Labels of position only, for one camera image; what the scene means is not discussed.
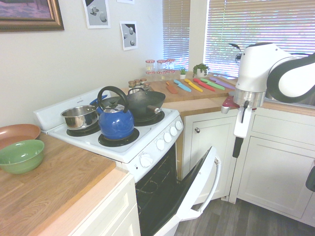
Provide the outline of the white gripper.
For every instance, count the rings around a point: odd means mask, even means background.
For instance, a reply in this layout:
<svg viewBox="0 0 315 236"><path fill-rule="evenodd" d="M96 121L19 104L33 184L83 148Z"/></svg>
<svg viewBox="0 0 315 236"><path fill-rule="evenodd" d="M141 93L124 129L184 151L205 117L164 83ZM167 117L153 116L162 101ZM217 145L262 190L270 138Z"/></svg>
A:
<svg viewBox="0 0 315 236"><path fill-rule="evenodd" d="M234 135L235 143L232 156L235 158L239 157L241 146L243 144L243 140L247 135L250 120L252 115L252 107L240 107L238 109L238 114L236 118L235 128L234 128Z"/></svg>

